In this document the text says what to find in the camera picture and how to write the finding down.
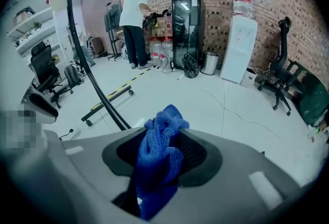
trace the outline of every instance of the black office chair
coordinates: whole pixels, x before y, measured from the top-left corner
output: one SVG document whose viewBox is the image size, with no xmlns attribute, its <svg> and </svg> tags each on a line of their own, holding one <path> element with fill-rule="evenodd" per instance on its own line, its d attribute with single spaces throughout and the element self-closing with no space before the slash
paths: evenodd
<svg viewBox="0 0 329 224">
<path fill-rule="evenodd" d="M 307 69 L 305 69 L 298 62 L 292 61 L 290 59 L 288 59 L 290 61 L 288 68 L 283 68 L 283 65 L 285 64 L 288 56 L 287 34 L 291 27 L 291 20 L 288 17 L 285 17 L 283 20 L 280 20 L 278 24 L 281 28 L 281 46 L 278 47 L 278 54 L 271 62 L 270 66 L 271 75 L 276 77 L 278 80 L 274 84 L 265 82 L 258 87 L 258 90 L 261 91 L 263 88 L 266 88 L 275 92 L 277 100 L 276 104 L 273 106 L 273 110 L 278 109 L 278 104 L 281 99 L 289 109 L 287 112 L 287 115 L 289 116 L 291 113 L 291 108 L 287 102 L 287 99 L 285 98 L 285 94 L 289 91 L 291 86 L 293 86 L 294 89 L 300 93 L 305 92 L 304 86 L 297 80 L 297 77 L 302 73 L 302 71 L 307 71 Z M 296 65 L 298 68 L 295 73 L 291 73 L 290 70 L 294 65 Z"/>
<path fill-rule="evenodd" d="M 39 92 L 44 92 L 48 90 L 53 93 L 53 97 L 51 97 L 51 102 L 56 102 L 58 108 L 61 106 L 58 104 L 58 100 L 60 95 L 70 91 L 73 94 L 73 91 L 70 88 L 63 88 L 59 91 L 55 91 L 54 88 L 56 86 L 62 86 L 55 84 L 57 79 L 60 77 L 60 73 L 58 69 L 55 67 L 55 63 L 51 58 L 51 47 L 50 45 L 46 46 L 43 42 L 40 42 L 35 47 L 32 48 L 31 51 L 32 58 L 31 64 L 34 67 L 34 71 L 38 76 L 38 80 L 40 85 L 34 86 Z"/>
</svg>

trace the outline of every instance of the white floor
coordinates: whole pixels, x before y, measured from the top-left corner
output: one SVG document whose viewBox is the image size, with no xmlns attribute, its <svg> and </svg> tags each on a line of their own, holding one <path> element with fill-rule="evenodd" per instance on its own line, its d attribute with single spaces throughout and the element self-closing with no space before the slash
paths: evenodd
<svg viewBox="0 0 329 224">
<path fill-rule="evenodd" d="M 127 60 L 96 60 L 92 72 L 108 95 L 142 71 L 131 70 Z M 265 151 L 267 158 L 288 172 L 300 185 L 312 181 L 322 165 L 325 138 L 315 142 L 307 138 L 308 129 L 292 103 L 291 115 L 285 107 L 274 111 L 275 97 L 256 87 L 244 88 L 224 81 L 219 73 L 207 76 L 200 73 L 188 79 L 183 71 L 166 74 L 157 69 L 146 72 L 130 83 L 135 94 L 123 94 L 112 102 L 131 127 L 143 126 L 148 119 L 168 104 L 174 104 L 190 128 L 201 130 Z M 63 140 L 95 137 L 118 132 L 119 128 L 102 109 L 90 120 L 88 127 L 80 119 L 99 102 L 91 82 L 85 82 L 61 98 L 62 108 L 54 124 L 44 128 L 62 136 L 72 128 L 74 132 Z"/>
</svg>

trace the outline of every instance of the man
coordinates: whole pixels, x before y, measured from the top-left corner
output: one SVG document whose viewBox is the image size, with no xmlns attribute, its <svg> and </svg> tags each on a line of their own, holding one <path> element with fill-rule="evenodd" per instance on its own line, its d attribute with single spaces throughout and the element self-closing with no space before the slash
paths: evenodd
<svg viewBox="0 0 329 224">
<path fill-rule="evenodd" d="M 90 63 L 90 66 L 93 67 L 96 63 L 91 58 L 90 54 L 86 50 L 86 47 L 84 46 L 83 32 L 82 32 L 82 29 L 80 28 L 80 26 L 78 24 L 76 24 L 76 31 L 77 31 L 77 35 L 78 35 L 78 38 L 79 38 L 79 43 L 80 43 L 83 55 L 85 56 L 86 60 Z M 77 54 L 77 51 L 74 47 L 73 47 L 73 60 L 75 62 L 80 60 L 79 56 Z"/>
<path fill-rule="evenodd" d="M 124 0 L 120 17 L 125 44 L 127 47 L 128 60 L 132 69 L 138 65 L 138 69 L 151 66 L 148 64 L 148 56 L 145 52 L 145 40 L 143 33 L 143 12 L 154 12 L 147 5 L 148 0 Z"/>
</svg>

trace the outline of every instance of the yellow and black striped tape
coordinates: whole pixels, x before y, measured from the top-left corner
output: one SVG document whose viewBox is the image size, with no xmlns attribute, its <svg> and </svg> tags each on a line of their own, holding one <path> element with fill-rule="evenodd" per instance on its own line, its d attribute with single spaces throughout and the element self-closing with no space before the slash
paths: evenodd
<svg viewBox="0 0 329 224">
<path fill-rule="evenodd" d="M 118 89 L 116 89 L 113 93 L 109 94 L 108 96 L 106 96 L 106 98 L 109 100 L 115 93 L 121 91 L 123 88 L 125 88 L 128 84 L 130 84 L 132 81 L 136 80 L 138 77 L 141 77 L 144 73 L 148 72 L 150 69 L 147 69 L 145 71 L 143 71 L 140 75 L 137 75 L 136 77 L 132 78 L 130 81 L 126 82 L 125 84 L 123 84 L 121 87 L 119 87 Z M 97 108 L 100 104 L 102 104 L 101 102 L 96 104 L 93 108 L 91 108 L 91 110 L 94 110 L 95 108 Z"/>
</svg>

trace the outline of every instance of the black pants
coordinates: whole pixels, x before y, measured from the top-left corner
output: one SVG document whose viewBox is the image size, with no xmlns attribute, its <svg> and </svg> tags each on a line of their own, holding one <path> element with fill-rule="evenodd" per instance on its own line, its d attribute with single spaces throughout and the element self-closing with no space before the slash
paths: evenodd
<svg viewBox="0 0 329 224">
<path fill-rule="evenodd" d="M 122 26 L 125 44 L 127 46 L 128 60 L 130 63 L 144 66 L 148 62 L 145 52 L 144 33 L 140 27 Z"/>
</svg>

